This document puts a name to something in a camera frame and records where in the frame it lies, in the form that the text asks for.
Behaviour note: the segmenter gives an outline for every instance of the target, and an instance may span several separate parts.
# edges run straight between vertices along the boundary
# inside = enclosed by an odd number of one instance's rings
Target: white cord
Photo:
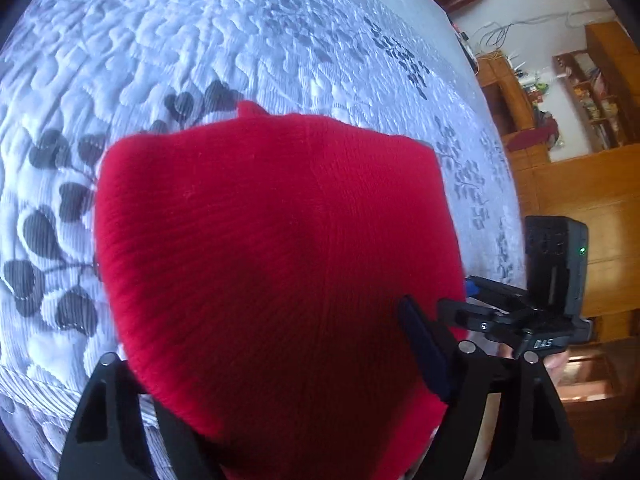
[[[571,23],[572,16],[578,16],[580,14],[601,13],[601,12],[613,12],[613,10],[607,7],[604,9],[585,9],[585,10],[570,10],[568,12],[552,12],[550,14],[542,14],[541,16],[535,16],[533,18],[528,18],[526,20],[517,20],[516,22],[511,22],[508,25],[501,25],[500,23],[497,23],[497,22],[491,22],[478,28],[478,30],[476,30],[469,37],[469,43],[470,44],[472,43],[471,41],[472,38],[475,37],[478,32],[495,25],[495,28],[484,33],[480,38],[480,41],[478,41],[478,43],[476,44],[477,45],[476,54],[480,56],[486,53],[486,50],[485,50],[486,48],[489,49],[489,52],[502,48],[504,46],[504,42],[507,39],[507,34],[509,33],[509,30],[511,29],[511,27],[515,25],[540,25],[542,23],[547,23],[553,20],[564,18],[564,25],[567,28],[581,28],[581,27],[584,27],[585,25],[588,25],[589,23],[594,23],[599,20],[591,20],[587,23],[581,23],[580,25],[572,25]]]

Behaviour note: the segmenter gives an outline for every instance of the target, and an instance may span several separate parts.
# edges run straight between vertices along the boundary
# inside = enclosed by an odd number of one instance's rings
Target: silver screw
[[[100,364],[103,366],[109,366],[111,363],[115,362],[117,355],[113,352],[107,352],[100,357]]]
[[[535,352],[532,352],[531,350],[524,352],[523,357],[527,363],[530,363],[532,365],[536,364],[540,360],[540,358],[538,357],[538,354],[536,354]]]
[[[461,352],[465,353],[465,354],[472,354],[473,352],[476,351],[476,345],[473,344],[471,341],[460,341],[460,343],[458,343],[458,348],[460,349]]]

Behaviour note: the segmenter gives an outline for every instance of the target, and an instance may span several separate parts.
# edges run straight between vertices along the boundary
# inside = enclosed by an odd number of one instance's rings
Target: white wall
[[[494,27],[474,33],[488,22],[508,25],[543,14],[607,7],[609,4],[606,0],[480,0],[479,3],[455,13],[452,19],[470,36],[471,45],[476,48],[482,35]],[[518,55],[513,60],[514,65],[524,62],[524,70],[542,73],[546,82],[553,81],[552,56],[586,48],[584,27],[581,25],[593,20],[608,21],[612,17],[612,12],[572,16],[570,23],[577,28],[567,27],[564,19],[541,25],[515,25],[508,32],[502,50],[508,55]],[[552,160],[590,153],[590,145],[578,113],[561,82],[551,83],[540,109],[553,114],[564,137],[564,146],[550,152]]]

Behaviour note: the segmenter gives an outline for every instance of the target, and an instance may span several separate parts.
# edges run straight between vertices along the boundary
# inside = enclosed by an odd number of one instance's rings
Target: white quilt
[[[422,140],[466,272],[523,284],[502,145],[471,70],[433,45],[379,0],[32,1],[0,54],[0,417],[43,478],[98,358],[119,351],[92,225],[123,136],[230,118],[244,98]],[[170,478],[148,405],[144,420]]]

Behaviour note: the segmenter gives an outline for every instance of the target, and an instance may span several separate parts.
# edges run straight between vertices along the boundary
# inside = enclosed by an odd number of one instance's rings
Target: red knit garment
[[[444,406],[398,301],[464,299],[429,148],[244,102],[117,142],[96,235],[130,368],[230,480],[397,480],[426,449]]]

